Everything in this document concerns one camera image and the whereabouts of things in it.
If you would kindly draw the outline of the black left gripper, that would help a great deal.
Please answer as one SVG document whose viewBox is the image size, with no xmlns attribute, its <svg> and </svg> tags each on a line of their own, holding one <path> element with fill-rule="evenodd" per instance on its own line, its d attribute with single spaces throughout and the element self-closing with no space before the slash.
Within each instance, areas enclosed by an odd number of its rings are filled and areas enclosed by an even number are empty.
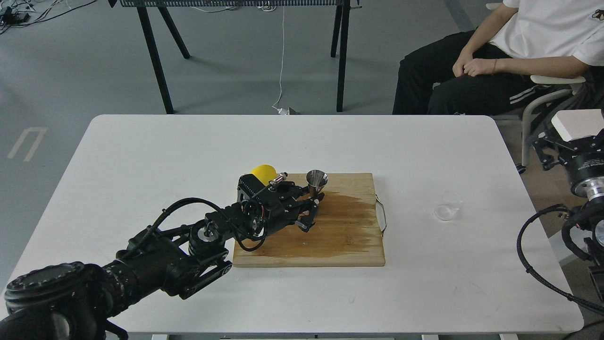
<svg viewBox="0 0 604 340">
<path fill-rule="evenodd" d="M 315 224 L 325 193 L 309 193 L 307 187 L 286 178 L 281 173 L 267 186 L 252 174 L 239 178 L 236 211 L 242 216 L 239 228 L 243 237 L 268 237 L 293 225 L 307 233 Z"/>
</svg>

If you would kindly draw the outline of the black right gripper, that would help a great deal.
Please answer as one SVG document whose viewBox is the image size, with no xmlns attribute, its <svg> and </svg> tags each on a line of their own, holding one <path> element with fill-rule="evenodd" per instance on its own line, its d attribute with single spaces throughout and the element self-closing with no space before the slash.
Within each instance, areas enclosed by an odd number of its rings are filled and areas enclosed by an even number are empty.
<svg viewBox="0 0 604 340">
<path fill-rule="evenodd" d="M 572 194 L 587 199 L 604 195 L 604 153 L 588 152 L 574 158 L 574 145 L 559 135 L 541 133 L 533 142 L 533 149 L 544 171 L 560 164 L 567 172 Z"/>
</svg>

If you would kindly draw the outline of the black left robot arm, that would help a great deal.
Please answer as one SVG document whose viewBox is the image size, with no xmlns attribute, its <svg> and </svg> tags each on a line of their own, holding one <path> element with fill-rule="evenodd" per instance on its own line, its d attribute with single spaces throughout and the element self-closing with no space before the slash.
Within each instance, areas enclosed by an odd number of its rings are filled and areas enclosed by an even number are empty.
<svg viewBox="0 0 604 340">
<path fill-rule="evenodd" d="M 237 201 L 226 207 L 196 197 L 164 209 L 155 222 L 129 239 L 111 263 L 80 261 L 49 265 L 9 282 L 1 321 L 3 340 L 103 340 L 129 338 L 110 318 L 162 290 L 188 299 L 224 276 L 233 263 L 225 243 L 234 239 L 252 252 L 291 225 L 308 232 L 324 198 L 328 176 L 306 175 L 301 187 L 287 173 L 261 180 L 239 178 Z"/>
</svg>

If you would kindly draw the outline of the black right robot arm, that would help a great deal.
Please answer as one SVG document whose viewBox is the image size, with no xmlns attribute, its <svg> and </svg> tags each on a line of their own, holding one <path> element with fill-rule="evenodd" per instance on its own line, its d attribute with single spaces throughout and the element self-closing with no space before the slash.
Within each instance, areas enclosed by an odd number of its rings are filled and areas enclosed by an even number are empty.
<svg viewBox="0 0 604 340">
<path fill-rule="evenodd" d="M 550 130 L 532 143 L 543 170 L 561 164 L 566 172 L 571 193 L 587 199 L 582 206 L 569 208 L 564 204 L 546 207 L 531 216 L 520 229 L 516 252 L 520 262 L 538 282 L 559 293 L 567 300 L 596 314 L 603 314 L 603 306 L 591 303 L 557 288 L 543 278 L 527 261 L 522 249 L 526 228 L 538 217 L 559 213 L 565 217 L 560 230 L 563 245 L 583 261 L 589 261 L 589 275 L 600 301 L 603 300 L 603 217 L 604 217 L 604 153 L 603 132 L 595 136 L 563 141 L 559 133 Z"/>
</svg>

